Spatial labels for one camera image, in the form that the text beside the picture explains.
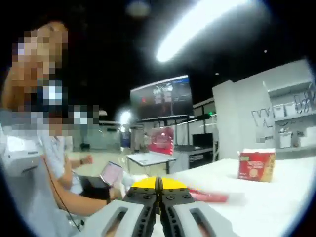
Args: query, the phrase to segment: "red sign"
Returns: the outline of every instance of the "red sign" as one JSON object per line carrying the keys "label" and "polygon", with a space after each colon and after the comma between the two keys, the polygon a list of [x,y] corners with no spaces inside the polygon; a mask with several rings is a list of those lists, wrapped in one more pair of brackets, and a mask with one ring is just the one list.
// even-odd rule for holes
{"label": "red sign", "polygon": [[154,128],[150,132],[151,143],[148,145],[150,152],[165,155],[173,154],[173,128]]}
{"label": "red sign", "polygon": [[239,156],[238,178],[270,182],[274,163],[274,152],[242,152]]}

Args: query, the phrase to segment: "tablet screen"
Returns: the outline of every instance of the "tablet screen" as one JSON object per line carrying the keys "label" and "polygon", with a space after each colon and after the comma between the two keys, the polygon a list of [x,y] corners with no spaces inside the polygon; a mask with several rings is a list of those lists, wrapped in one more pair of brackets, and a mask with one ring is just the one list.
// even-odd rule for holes
{"label": "tablet screen", "polygon": [[116,181],[123,177],[123,168],[118,164],[109,162],[101,172],[101,178],[108,185],[113,186]]}

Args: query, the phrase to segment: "white shelf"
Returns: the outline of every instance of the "white shelf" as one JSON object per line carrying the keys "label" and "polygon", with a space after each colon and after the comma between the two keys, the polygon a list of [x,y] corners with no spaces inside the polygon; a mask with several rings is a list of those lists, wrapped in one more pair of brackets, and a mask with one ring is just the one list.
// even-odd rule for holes
{"label": "white shelf", "polygon": [[275,118],[275,122],[291,120],[291,119],[298,119],[301,117],[306,117],[306,116],[311,116],[311,115],[316,115],[316,110],[312,110],[312,111],[307,112],[307,113],[301,113],[301,114],[296,114],[296,115],[292,115],[292,116],[285,116],[282,118]]}
{"label": "white shelf", "polygon": [[289,148],[278,148],[276,149],[276,153],[282,153],[282,152],[300,152],[305,150],[312,150],[316,149],[316,144],[306,146],[306,147],[289,147]]}
{"label": "white shelf", "polygon": [[278,97],[290,93],[301,92],[310,89],[312,86],[311,81],[301,82],[297,84],[291,84],[286,87],[279,87],[275,89],[268,90],[269,97]]}

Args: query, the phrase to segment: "dark ceiling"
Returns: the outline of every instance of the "dark ceiling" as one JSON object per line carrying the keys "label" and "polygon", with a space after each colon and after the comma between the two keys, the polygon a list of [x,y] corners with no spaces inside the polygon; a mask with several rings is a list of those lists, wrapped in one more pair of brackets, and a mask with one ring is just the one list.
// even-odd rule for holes
{"label": "dark ceiling", "polygon": [[130,89],[140,85],[188,74],[198,103],[212,97],[212,87],[224,81],[238,81],[304,56],[268,8],[249,5],[207,26],[172,60],[160,63],[156,53],[161,41],[197,1],[147,1],[151,11],[145,18],[127,15],[127,2],[83,3],[88,41],[72,62],[77,68],[69,91],[81,103],[100,105],[108,120],[129,105]]}

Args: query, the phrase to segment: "white table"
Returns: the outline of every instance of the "white table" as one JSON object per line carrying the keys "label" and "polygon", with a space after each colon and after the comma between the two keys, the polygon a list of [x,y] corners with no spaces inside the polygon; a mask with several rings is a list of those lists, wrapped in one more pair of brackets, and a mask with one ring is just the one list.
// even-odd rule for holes
{"label": "white table", "polygon": [[210,204],[231,221],[237,235],[284,236],[314,188],[316,157],[276,160],[271,183],[237,179],[238,166],[238,160],[225,159],[169,177],[205,191],[244,193],[243,204]]}
{"label": "white table", "polygon": [[139,153],[139,154],[127,155],[127,169],[129,173],[130,173],[130,166],[129,166],[130,160],[146,169],[146,167],[148,166],[155,165],[155,164],[162,164],[162,163],[166,163],[166,165],[168,166],[168,163],[170,161],[176,160],[176,158],[172,156],[168,156],[168,155],[158,155],[155,153]]}

